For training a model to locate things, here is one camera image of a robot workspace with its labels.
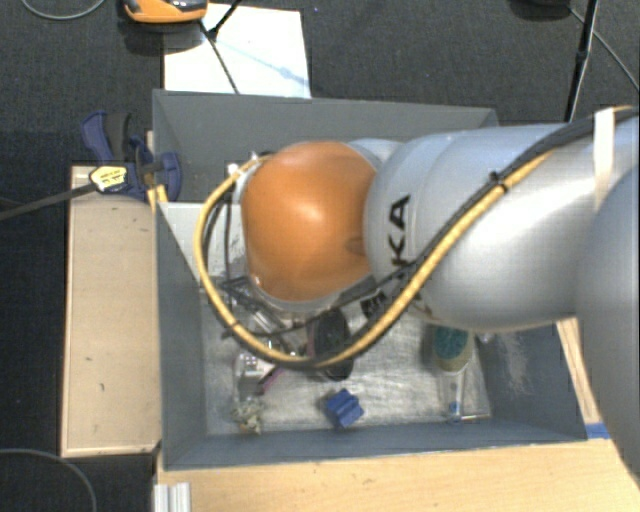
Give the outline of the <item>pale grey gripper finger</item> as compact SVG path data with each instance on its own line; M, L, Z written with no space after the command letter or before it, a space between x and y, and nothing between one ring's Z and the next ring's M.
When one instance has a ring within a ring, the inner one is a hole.
M234 362L234 392L237 401L248 401L262 394L264 368L261 361L241 352Z

